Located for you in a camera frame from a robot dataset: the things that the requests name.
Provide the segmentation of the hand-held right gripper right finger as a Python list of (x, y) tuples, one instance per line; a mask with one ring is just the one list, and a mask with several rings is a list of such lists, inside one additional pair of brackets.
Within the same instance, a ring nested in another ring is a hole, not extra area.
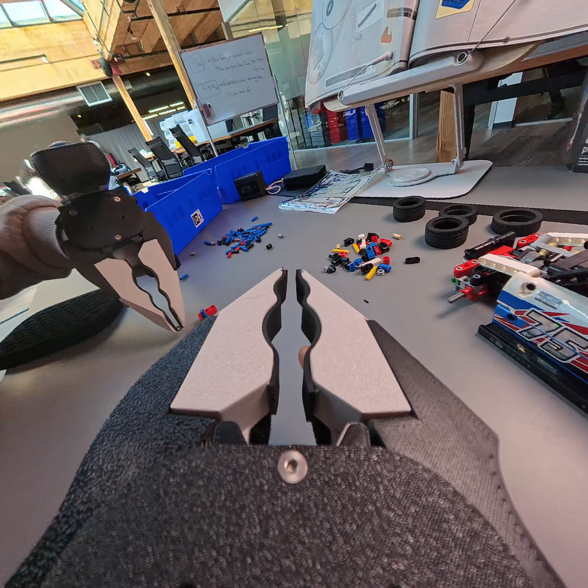
[(317, 445), (336, 442), (350, 423), (405, 417), (411, 405), (371, 322), (309, 272), (296, 271), (303, 358), (303, 407)]

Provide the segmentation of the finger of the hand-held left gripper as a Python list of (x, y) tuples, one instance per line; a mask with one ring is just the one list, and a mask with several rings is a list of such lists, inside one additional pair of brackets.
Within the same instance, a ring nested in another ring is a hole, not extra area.
[(168, 310), (155, 305), (151, 295), (140, 287), (134, 295), (134, 310), (158, 326), (181, 330), (185, 327), (185, 306), (171, 239), (152, 213), (137, 213), (136, 216), (136, 224), (141, 226), (135, 235), (141, 241), (139, 267), (155, 278)]
[(154, 324), (170, 332), (179, 331), (167, 314), (154, 304), (151, 294), (136, 283), (127, 261), (104, 259), (95, 268), (119, 296), (120, 301)]

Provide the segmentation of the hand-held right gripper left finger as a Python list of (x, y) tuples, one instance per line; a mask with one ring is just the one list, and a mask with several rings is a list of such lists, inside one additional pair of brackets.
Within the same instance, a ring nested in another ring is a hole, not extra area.
[(278, 269), (215, 318), (170, 411), (236, 423), (247, 442), (269, 443), (279, 402), (280, 331), (288, 271)]

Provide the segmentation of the person's left forearm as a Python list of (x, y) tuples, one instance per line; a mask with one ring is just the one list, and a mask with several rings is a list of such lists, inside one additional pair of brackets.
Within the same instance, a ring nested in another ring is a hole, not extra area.
[(43, 281), (66, 278), (73, 269), (115, 294), (95, 268), (104, 257), (64, 241), (58, 216), (58, 203), (44, 196), (19, 196), (1, 205), (1, 299)]

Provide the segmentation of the pile of blue lego pins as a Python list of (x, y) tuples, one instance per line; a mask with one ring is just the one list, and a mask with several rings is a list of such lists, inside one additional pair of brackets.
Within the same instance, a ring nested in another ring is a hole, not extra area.
[(271, 222), (255, 224), (247, 229), (239, 228), (227, 231), (219, 239), (214, 241), (204, 240), (205, 246), (217, 246), (225, 248), (224, 255), (229, 259), (240, 252), (249, 252), (257, 243), (261, 243), (262, 237), (273, 225)]

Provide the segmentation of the pile of mixed lego pieces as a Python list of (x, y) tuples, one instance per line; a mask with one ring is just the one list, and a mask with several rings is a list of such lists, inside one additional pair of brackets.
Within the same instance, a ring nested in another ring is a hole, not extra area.
[(375, 232), (347, 237), (327, 255), (327, 263), (322, 272), (326, 275), (333, 275), (337, 271), (357, 273), (366, 281), (375, 276), (386, 276), (392, 272), (392, 246), (402, 238), (397, 233), (393, 233), (390, 239)]

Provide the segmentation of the black lego tire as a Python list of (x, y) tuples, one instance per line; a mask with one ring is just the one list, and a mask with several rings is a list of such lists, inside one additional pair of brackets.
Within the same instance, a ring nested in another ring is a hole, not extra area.
[(397, 222), (415, 222), (424, 217), (427, 201), (422, 196), (411, 195), (395, 200), (393, 219)]
[(424, 241), (436, 249), (453, 249), (462, 246), (469, 234), (465, 217), (444, 215), (429, 220), (424, 230)]
[(528, 208), (504, 208), (492, 217), (490, 230), (496, 235), (513, 232), (515, 236), (524, 237), (540, 231), (543, 214)]
[(465, 219), (468, 225), (472, 225), (477, 221), (478, 209), (477, 206), (467, 203), (452, 203), (444, 206), (438, 213), (439, 217), (461, 217)]

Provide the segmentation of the lego race car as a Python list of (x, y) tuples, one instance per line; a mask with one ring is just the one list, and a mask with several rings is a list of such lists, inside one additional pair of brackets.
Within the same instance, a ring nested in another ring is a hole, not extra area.
[(496, 300), (478, 333), (587, 412), (587, 234), (514, 232), (468, 248), (455, 294)]

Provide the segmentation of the lego instruction booklet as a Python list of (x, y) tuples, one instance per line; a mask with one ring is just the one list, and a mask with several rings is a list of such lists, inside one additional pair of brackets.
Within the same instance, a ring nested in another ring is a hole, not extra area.
[(587, 1), (314, 1), (305, 105), (460, 83), (586, 31)]

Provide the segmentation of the blue plastic crate with tag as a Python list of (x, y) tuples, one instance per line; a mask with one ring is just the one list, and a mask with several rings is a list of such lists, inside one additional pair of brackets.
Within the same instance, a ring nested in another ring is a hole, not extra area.
[(134, 197), (165, 228), (175, 254), (222, 211), (217, 181), (209, 170), (158, 183)]

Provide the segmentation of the black office chair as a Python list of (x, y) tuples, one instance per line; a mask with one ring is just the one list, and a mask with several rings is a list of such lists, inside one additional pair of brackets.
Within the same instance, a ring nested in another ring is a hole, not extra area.
[(178, 179), (183, 176), (180, 162), (166, 141), (160, 137), (155, 137), (150, 141), (146, 141), (146, 146), (163, 168), (168, 180)]
[(152, 163), (141, 154), (140, 151), (138, 151), (136, 148), (131, 148), (128, 150), (128, 152), (132, 158), (134, 158), (134, 160), (143, 167), (145, 173), (148, 175), (148, 179), (151, 182), (159, 181), (157, 170), (154, 168)]
[(178, 142), (185, 150), (185, 153), (192, 162), (192, 165), (205, 160), (205, 157), (202, 155), (200, 148), (198, 148), (196, 144), (189, 139), (187, 134), (181, 129), (179, 125), (172, 127), (171, 133), (176, 139), (176, 142)]

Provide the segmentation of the black textured pad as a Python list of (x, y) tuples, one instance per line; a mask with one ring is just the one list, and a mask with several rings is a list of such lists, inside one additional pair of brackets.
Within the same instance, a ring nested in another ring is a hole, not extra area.
[(116, 295), (94, 290), (25, 319), (1, 341), (1, 370), (47, 357), (99, 334), (125, 309)]

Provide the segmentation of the black square device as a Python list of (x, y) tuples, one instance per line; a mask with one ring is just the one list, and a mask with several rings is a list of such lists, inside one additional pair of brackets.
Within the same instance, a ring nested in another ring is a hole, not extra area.
[(262, 171), (239, 176), (234, 179), (233, 183), (242, 202), (251, 201), (267, 194), (267, 184)]

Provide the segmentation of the white air vent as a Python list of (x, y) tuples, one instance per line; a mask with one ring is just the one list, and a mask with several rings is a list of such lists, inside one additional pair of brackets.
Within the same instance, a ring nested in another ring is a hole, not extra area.
[(76, 89), (88, 107), (97, 107), (113, 101), (111, 94), (101, 81), (77, 85)]

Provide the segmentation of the black flat box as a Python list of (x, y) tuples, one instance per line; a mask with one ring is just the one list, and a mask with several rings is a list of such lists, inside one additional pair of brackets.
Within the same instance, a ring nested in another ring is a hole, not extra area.
[(286, 190), (306, 189), (315, 186), (327, 174), (326, 165), (317, 165), (290, 171), (283, 177)]

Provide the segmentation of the printed sticker sheet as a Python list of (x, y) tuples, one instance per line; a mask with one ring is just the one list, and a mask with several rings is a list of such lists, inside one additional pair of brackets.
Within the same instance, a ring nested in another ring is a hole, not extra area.
[(315, 186), (283, 201), (280, 210), (335, 214), (364, 190), (377, 171), (342, 173), (329, 171)]

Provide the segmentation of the white whiteboard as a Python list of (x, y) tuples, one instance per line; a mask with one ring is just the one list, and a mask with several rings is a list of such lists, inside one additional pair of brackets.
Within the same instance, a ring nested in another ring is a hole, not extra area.
[(207, 126), (276, 105), (261, 33), (179, 52)]

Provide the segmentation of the white book stand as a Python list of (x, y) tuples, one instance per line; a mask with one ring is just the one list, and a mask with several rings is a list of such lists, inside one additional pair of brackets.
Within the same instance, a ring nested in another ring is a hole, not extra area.
[[(339, 90), (337, 99), (342, 105), (358, 103), (364, 107), (376, 143), (381, 169), (390, 186), (395, 188), (416, 187), (438, 179), (457, 178), (465, 163), (465, 116), (462, 84), (459, 77), (475, 72), (484, 64), (480, 51), (461, 51), (412, 69), (365, 83), (356, 83), (353, 77)], [(397, 166), (386, 153), (385, 140), (375, 111), (375, 103), (385, 97), (394, 98), (425, 91), (450, 87), (453, 90), (453, 121), (456, 155), (450, 162), (429, 165)]]

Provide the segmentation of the stack of red blue crates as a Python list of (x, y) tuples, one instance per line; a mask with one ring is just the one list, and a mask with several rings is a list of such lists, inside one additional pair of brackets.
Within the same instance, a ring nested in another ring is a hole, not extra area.
[(329, 110), (323, 102), (318, 107), (323, 130), (327, 132), (326, 142), (330, 145), (345, 141), (361, 142), (373, 139), (373, 132), (365, 107), (344, 112)]

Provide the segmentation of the black printed box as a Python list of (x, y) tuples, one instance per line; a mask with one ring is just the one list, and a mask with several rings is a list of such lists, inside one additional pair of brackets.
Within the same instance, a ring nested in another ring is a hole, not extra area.
[(572, 172), (587, 174), (587, 96), (577, 108), (566, 145), (566, 166)]

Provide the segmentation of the wooden post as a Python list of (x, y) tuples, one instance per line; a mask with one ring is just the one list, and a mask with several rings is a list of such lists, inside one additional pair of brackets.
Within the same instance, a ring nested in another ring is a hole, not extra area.
[(436, 163), (466, 159), (466, 125), (462, 87), (440, 92)]

